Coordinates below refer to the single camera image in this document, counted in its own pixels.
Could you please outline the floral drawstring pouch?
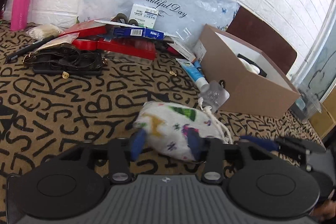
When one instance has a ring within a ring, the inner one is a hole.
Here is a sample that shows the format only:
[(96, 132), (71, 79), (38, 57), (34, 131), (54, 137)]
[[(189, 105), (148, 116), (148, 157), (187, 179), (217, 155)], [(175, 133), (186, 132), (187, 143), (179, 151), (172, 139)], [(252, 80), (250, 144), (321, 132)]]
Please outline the floral drawstring pouch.
[(200, 109), (171, 102), (146, 102), (133, 126), (145, 132), (148, 145), (162, 155), (182, 161), (203, 161), (207, 138), (233, 144), (230, 130), (214, 116), (210, 105)]

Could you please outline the blue medicine box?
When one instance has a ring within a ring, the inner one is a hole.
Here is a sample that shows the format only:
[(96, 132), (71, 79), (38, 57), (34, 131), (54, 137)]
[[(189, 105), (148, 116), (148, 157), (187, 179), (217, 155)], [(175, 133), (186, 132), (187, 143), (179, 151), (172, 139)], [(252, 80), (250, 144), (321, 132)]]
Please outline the blue medicine box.
[(154, 40), (163, 40), (165, 34), (150, 28), (120, 27), (113, 30), (114, 36), (118, 37), (137, 37)]

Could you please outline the white cotton glove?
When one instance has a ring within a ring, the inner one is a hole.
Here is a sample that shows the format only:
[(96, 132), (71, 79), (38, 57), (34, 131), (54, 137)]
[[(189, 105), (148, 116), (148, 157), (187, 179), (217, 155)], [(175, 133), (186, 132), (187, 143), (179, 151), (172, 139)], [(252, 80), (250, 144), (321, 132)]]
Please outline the white cotton glove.
[(254, 73), (256, 75), (260, 75), (261, 69), (250, 59), (242, 56), (238, 57), (238, 59), (241, 61), (241, 63), (244, 65), (246, 70), (250, 71), (251, 73)]

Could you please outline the clear plastic container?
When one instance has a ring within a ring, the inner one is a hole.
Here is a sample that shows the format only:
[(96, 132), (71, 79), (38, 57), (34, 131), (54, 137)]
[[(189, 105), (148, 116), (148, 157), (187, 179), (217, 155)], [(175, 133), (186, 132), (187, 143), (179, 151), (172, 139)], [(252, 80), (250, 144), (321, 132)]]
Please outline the clear plastic container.
[(318, 95), (314, 91), (314, 81), (292, 78), (291, 83), (299, 92), (299, 98), (291, 105), (290, 110), (300, 121), (307, 121), (317, 113), (322, 113), (322, 106)]

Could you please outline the brown cardboard box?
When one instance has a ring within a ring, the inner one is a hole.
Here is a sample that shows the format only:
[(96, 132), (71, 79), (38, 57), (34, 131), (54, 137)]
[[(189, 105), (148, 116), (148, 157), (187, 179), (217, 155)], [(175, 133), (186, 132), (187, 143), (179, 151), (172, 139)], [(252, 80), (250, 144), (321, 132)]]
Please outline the brown cardboard box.
[[(221, 110), (281, 118), (299, 98), (299, 92), (281, 69), (261, 50), (209, 24), (194, 47), (208, 81), (225, 82), (230, 97)], [(246, 57), (260, 75), (246, 70), (238, 57)]]

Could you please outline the blue white tube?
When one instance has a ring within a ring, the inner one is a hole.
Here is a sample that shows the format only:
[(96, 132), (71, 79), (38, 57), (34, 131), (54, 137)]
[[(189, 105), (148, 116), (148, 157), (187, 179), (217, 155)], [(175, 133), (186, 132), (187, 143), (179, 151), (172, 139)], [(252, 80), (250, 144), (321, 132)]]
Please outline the blue white tube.
[(205, 79), (204, 75), (195, 67), (195, 65), (185, 59), (176, 59), (182, 69), (188, 74), (188, 76), (193, 80), (194, 84), (197, 86), (200, 92), (206, 92), (210, 85)]

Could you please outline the letter-patterned brown tablecloth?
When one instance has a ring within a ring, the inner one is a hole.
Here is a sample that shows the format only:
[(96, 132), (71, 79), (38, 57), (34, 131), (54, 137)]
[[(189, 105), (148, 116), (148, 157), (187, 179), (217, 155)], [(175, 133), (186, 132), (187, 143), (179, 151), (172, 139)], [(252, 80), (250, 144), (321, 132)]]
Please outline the letter-patterned brown tablecloth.
[(197, 106), (198, 89), (175, 58), (109, 61), (99, 76), (36, 75), (7, 55), (31, 43), (1, 21), (1, 201), (9, 174), (24, 174), (83, 141), (127, 138), (147, 101)]

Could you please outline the red flat box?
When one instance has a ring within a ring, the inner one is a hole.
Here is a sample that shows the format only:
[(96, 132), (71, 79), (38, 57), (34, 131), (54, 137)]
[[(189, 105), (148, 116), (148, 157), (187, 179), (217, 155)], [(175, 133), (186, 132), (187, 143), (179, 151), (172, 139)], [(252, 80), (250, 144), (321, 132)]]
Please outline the red flat box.
[(103, 50), (140, 57), (151, 61), (156, 57), (154, 43), (144, 39), (75, 39), (72, 44), (81, 51)]

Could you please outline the dark brown wooden board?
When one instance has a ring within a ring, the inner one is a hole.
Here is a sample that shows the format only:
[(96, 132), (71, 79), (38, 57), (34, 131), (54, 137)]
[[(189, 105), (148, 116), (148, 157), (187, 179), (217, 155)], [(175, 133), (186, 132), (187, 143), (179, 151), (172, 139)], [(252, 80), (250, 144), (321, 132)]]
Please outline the dark brown wooden board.
[(294, 48), (271, 26), (240, 7), (227, 32), (262, 50), (285, 74), (297, 58)]

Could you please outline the red folder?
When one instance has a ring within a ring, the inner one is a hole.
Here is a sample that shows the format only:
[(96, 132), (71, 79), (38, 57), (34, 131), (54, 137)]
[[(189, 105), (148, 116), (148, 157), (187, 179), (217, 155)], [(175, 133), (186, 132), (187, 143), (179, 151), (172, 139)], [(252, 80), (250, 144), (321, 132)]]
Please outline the red folder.
[(90, 20), (87, 22), (77, 23), (67, 28), (59, 36), (78, 33), (78, 38), (87, 36), (103, 35), (107, 33), (105, 24)]

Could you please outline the black pen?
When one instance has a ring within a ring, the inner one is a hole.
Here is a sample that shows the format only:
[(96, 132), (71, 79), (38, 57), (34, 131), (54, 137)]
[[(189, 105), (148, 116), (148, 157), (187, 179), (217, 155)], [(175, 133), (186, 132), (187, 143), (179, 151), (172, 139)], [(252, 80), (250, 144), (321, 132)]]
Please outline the black pen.
[(17, 50), (16, 52), (13, 52), (11, 54), (9, 54), (6, 59), (5, 59), (5, 63), (12, 63), (14, 60), (17, 60), (18, 57), (23, 56), (29, 52), (32, 52), (33, 50), (36, 50), (37, 48), (45, 45), (46, 43), (50, 42), (51, 40), (55, 39), (56, 36), (52, 35), (49, 36), (47, 38), (44, 38), (42, 40), (33, 42), (32, 44), (25, 46), (23, 48), (21, 48), (20, 50)]

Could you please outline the white labelled small box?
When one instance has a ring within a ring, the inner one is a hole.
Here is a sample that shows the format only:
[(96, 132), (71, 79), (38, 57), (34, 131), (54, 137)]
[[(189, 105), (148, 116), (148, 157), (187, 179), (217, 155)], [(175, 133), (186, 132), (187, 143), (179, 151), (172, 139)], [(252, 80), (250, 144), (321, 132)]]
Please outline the white labelled small box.
[(134, 4), (130, 12), (129, 20), (136, 20), (140, 27), (154, 28), (157, 17), (157, 9)]

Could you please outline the bag of cotton swabs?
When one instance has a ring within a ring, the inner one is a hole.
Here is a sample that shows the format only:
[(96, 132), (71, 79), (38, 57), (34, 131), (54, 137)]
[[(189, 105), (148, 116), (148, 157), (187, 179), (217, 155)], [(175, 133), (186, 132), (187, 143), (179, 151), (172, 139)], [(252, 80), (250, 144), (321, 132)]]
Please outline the bag of cotton swabs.
[(53, 24), (43, 24), (34, 28), (30, 28), (27, 31), (27, 35), (35, 40), (43, 40), (50, 36), (57, 37), (62, 33), (63, 30), (57, 26), (54, 26)]

